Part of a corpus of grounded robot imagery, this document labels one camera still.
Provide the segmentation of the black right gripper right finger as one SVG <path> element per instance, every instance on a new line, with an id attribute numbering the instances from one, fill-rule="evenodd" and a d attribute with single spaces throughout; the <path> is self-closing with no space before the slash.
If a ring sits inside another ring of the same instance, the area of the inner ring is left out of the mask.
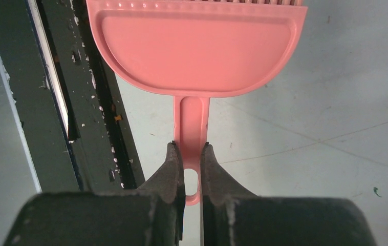
<path id="1" fill-rule="evenodd" d="M 362 211 L 350 200 L 263 197 L 201 155 L 202 245 L 375 245 Z"/>

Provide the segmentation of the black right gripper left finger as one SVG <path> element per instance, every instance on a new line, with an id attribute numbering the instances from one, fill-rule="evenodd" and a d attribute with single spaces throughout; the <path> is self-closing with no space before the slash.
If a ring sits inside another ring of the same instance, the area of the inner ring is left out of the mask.
<path id="1" fill-rule="evenodd" d="M 164 163 L 137 189 L 32 197 L 4 245 L 178 245 L 184 208 L 183 165 L 171 142 Z"/>

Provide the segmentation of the pink hand brush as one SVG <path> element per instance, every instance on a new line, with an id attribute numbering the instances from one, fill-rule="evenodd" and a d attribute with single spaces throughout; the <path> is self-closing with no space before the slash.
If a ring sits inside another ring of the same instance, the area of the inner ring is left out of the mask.
<path id="1" fill-rule="evenodd" d="M 183 167 L 199 173 L 212 98 L 276 77 L 299 42 L 303 1 L 87 1 L 96 47 L 143 91 L 173 97 Z"/>

